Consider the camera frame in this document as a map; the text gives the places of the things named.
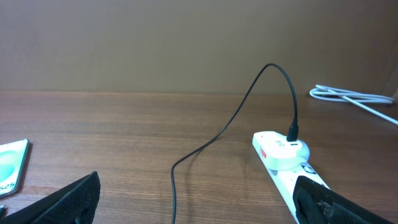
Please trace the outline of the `blue Galaxy smartphone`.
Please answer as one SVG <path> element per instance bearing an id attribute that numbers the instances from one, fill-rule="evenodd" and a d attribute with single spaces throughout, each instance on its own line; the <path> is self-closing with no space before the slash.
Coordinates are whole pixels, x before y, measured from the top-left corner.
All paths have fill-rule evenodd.
<path id="1" fill-rule="evenodd" d="M 8 197 L 19 190 L 29 148 L 28 139 L 1 145 L 1 198 Z"/>

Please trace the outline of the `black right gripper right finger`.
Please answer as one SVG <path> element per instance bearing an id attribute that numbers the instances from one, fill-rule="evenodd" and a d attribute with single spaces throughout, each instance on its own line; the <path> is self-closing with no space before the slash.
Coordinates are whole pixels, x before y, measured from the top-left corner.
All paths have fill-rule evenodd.
<path id="1" fill-rule="evenodd" d="M 292 198 L 299 224 L 392 224 L 303 175 Z"/>

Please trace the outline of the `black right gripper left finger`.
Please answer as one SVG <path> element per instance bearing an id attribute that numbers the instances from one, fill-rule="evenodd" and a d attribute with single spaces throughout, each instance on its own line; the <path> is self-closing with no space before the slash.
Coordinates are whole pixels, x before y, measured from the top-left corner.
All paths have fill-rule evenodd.
<path id="1" fill-rule="evenodd" d="M 92 224 L 100 200 L 96 171 L 1 219 L 1 224 Z"/>

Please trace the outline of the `white power strip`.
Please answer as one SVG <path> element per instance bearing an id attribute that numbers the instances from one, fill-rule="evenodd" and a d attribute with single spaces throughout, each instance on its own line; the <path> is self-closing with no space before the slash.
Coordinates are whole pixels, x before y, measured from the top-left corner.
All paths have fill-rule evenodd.
<path id="1" fill-rule="evenodd" d="M 275 183 L 293 217 L 295 216 L 295 206 L 292 196 L 296 181 L 300 175 L 306 176 L 325 187 L 327 186 L 327 184 L 315 172 L 315 169 L 308 163 L 308 161 L 301 163 L 299 166 L 289 170 L 270 170 L 267 168 L 266 170 Z"/>

